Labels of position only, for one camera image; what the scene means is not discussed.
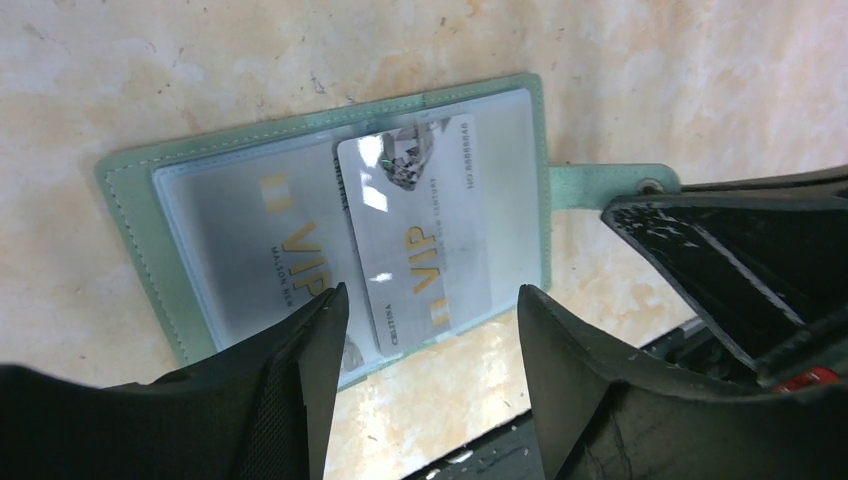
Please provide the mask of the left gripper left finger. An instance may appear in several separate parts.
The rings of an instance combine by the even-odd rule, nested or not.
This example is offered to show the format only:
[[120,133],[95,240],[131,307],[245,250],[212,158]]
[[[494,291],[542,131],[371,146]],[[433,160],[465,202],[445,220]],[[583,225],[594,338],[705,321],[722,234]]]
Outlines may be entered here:
[[5,479],[319,479],[348,292],[149,384],[94,388],[1,368]]

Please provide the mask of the green card holder wallet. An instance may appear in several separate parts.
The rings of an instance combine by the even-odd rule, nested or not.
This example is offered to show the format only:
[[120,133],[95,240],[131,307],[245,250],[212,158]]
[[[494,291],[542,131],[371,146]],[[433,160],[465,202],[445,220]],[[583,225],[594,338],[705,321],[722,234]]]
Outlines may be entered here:
[[548,159],[525,73],[137,147],[94,168],[181,366],[344,284],[346,387],[551,282],[551,215],[678,193],[658,163]]

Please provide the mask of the silver VIP credit card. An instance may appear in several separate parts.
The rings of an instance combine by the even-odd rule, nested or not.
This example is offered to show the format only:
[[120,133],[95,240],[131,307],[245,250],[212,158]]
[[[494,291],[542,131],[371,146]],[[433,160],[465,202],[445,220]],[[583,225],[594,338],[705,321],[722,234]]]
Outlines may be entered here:
[[477,156],[470,114],[337,146],[384,355],[406,352],[492,308]]

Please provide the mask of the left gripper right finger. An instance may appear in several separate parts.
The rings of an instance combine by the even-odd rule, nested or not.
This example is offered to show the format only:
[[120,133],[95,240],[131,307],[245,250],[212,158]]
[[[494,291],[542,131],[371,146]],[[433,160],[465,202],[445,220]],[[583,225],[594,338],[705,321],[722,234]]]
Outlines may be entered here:
[[519,337],[549,479],[843,479],[847,385],[777,393],[695,373],[520,288]]

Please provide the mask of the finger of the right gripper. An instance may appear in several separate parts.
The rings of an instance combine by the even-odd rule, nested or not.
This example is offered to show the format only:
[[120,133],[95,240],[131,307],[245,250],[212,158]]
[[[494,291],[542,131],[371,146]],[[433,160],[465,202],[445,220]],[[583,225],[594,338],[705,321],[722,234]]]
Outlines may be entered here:
[[846,361],[844,199],[622,197],[601,218],[748,368]]
[[682,193],[693,195],[833,196],[846,188],[847,166],[842,165],[788,175],[685,185],[682,187]]

